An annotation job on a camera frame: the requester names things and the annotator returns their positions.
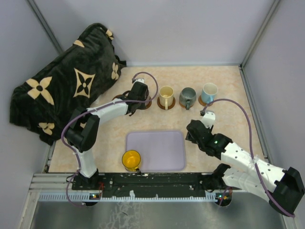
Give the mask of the grey green mug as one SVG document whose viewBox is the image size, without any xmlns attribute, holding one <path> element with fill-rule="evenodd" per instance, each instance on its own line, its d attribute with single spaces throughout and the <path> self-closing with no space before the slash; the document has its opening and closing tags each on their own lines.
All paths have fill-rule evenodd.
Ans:
<svg viewBox="0 0 305 229">
<path fill-rule="evenodd" d="M 195 104 L 196 98 L 196 91 L 191 87 L 183 88 L 179 95 L 179 101 L 186 106 L 186 110 L 190 109 L 190 105 Z"/>
</svg>

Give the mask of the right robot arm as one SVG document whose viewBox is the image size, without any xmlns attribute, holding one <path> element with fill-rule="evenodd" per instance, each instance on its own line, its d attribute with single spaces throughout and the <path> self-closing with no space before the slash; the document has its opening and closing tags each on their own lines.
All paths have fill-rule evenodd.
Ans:
<svg viewBox="0 0 305 229">
<path fill-rule="evenodd" d="M 252 157 L 229 137 L 213 134 L 211 127 L 199 120 L 192 120 L 186 129 L 186 140 L 222 161 L 219 177 L 226 186 L 245 190 L 266 200 L 285 216 L 295 216 L 294 211 L 305 194 L 298 170 L 293 167 L 285 170 Z"/>
</svg>

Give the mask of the yellow transparent mug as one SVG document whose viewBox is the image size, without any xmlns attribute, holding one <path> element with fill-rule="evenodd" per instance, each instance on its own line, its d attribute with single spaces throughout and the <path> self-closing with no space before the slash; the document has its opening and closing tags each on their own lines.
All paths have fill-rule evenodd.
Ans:
<svg viewBox="0 0 305 229">
<path fill-rule="evenodd" d="M 141 155 L 135 150 L 128 150 L 122 156 L 122 164 L 128 172 L 141 173 Z"/>
</svg>

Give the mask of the cream and blue mug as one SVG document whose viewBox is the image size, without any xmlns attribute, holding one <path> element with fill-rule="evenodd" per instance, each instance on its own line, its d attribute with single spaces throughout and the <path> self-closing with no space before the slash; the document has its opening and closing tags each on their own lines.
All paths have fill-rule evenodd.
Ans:
<svg viewBox="0 0 305 229">
<path fill-rule="evenodd" d="M 218 93 L 218 87 L 214 83 L 206 83 L 203 86 L 201 93 L 201 100 L 203 103 L 208 104 L 214 101 Z"/>
</svg>

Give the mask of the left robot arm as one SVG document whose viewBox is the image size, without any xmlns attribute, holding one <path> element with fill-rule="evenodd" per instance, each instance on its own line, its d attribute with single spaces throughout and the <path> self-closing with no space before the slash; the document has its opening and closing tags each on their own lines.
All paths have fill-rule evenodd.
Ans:
<svg viewBox="0 0 305 229">
<path fill-rule="evenodd" d="M 148 85 L 140 78 L 133 83 L 131 90 L 118 98 L 95 108 L 78 108 L 71 120 L 76 119 L 64 134 L 68 145 L 72 147 L 78 162 L 78 177 L 82 186 L 98 183 L 99 172 L 94 161 L 92 148 L 96 142 L 99 126 L 122 115 L 133 115 L 136 110 L 144 110 L 149 100 Z"/>
</svg>

